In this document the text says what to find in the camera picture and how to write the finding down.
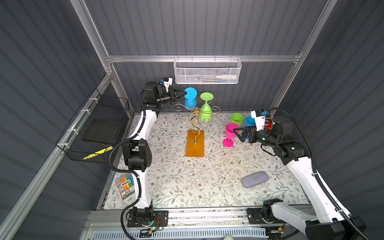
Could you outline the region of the blue wine glass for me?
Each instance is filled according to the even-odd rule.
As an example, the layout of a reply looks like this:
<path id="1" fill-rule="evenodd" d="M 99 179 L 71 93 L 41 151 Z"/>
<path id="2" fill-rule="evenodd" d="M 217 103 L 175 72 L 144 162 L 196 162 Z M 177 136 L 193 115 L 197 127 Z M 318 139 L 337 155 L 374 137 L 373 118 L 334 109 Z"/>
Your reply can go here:
<path id="1" fill-rule="evenodd" d="M 186 88 L 185 92 L 187 93 L 185 95 L 185 106 L 188 109 L 192 110 L 197 105 L 196 97 L 198 95 L 198 92 L 195 88 L 192 87 Z"/>
<path id="2" fill-rule="evenodd" d="M 254 127 L 256 126 L 256 121 L 252 116 L 248 116 L 245 119 L 245 127 Z"/>

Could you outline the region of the pink wine glass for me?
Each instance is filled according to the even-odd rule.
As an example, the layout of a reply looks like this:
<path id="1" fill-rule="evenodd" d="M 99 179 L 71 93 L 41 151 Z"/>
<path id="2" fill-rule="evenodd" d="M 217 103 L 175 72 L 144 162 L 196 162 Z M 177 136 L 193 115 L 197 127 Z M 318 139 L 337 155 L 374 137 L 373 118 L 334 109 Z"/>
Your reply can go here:
<path id="1" fill-rule="evenodd" d="M 225 131 L 225 135 L 227 138 L 223 140 L 223 145 L 226 148 L 231 148 L 234 145 L 233 139 L 237 137 L 234 132 L 234 129 L 237 129 L 238 127 L 239 126 L 234 123 L 227 124 Z"/>

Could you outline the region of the green wine glass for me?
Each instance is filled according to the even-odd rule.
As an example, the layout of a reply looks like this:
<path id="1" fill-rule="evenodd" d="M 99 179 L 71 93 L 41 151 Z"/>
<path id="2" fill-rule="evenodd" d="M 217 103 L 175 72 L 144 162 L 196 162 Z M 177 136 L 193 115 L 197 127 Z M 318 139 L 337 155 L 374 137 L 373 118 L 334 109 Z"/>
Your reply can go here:
<path id="1" fill-rule="evenodd" d="M 210 122 L 212 120 L 212 107 L 210 106 L 211 101 L 214 99 L 214 95 L 209 92 L 202 93 L 200 98 L 205 101 L 205 103 L 200 108 L 200 120 L 202 122 Z"/>
<path id="2" fill-rule="evenodd" d="M 240 113 L 233 113 L 231 115 L 231 123 L 241 127 L 244 121 L 244 116 Z"/>

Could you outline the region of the red wine glass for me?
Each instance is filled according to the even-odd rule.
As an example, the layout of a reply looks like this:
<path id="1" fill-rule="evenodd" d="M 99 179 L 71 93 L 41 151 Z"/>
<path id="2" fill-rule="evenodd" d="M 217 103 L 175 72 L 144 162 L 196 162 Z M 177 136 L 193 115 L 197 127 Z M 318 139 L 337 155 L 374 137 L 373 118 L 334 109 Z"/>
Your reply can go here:
<path id="1" fill-rule="evenodd" d="M 267 120 L 267 124 L 266 124 L 266 129 L 268 131 L 270 131 L 272 129 L 272 125 L 273 125 L 273 120 L 272 119 L 268 119 Z"/>

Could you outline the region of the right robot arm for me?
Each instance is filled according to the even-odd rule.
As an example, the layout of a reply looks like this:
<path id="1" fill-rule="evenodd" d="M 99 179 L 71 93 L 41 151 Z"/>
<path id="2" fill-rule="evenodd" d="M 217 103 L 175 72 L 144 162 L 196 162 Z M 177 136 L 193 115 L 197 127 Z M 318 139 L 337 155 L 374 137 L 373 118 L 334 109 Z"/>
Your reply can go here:
<path id="1" fill-rule="evenodd" d="M 271 156 L 278 157 L 294 174 L 315 211 L 310 215 L 281 199 L 271 199 L 263 202 L 263 220 L 266 223 L 285 222 L 309 240 L 366 239 L 363 219 L 353 217 L 333 194 L 316 169 L 313 151 L 293 140 L 296 125 L 291 118 L 277 116 L 272 120 L 271 130 L 259 130 L 255 126 L 234 130 L 241 142 L 257 142 L 262 148 L 271 147 Z"/>

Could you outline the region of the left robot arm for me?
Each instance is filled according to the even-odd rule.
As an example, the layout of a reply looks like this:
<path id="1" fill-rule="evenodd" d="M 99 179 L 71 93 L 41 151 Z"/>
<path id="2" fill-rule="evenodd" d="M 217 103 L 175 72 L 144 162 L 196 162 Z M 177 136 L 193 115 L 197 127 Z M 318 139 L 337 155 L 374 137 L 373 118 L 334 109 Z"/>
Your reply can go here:
<path id="1" fill-rule="evenodd" d="M 164 78 L 159 82 L 150 81 L 140 93 L 141 117 L 130 140 L 122 145 L 125 165 L 132 171 L 136 201 L 130 218 L 134 221 L 153 222 L 155 214 L 148 186 L 148 168 L 151 166 L 153 154 L 148 138 L 156 122 L 162 105 L 173 105 L 186 94 L 173 87 L 172 78 Z"/>

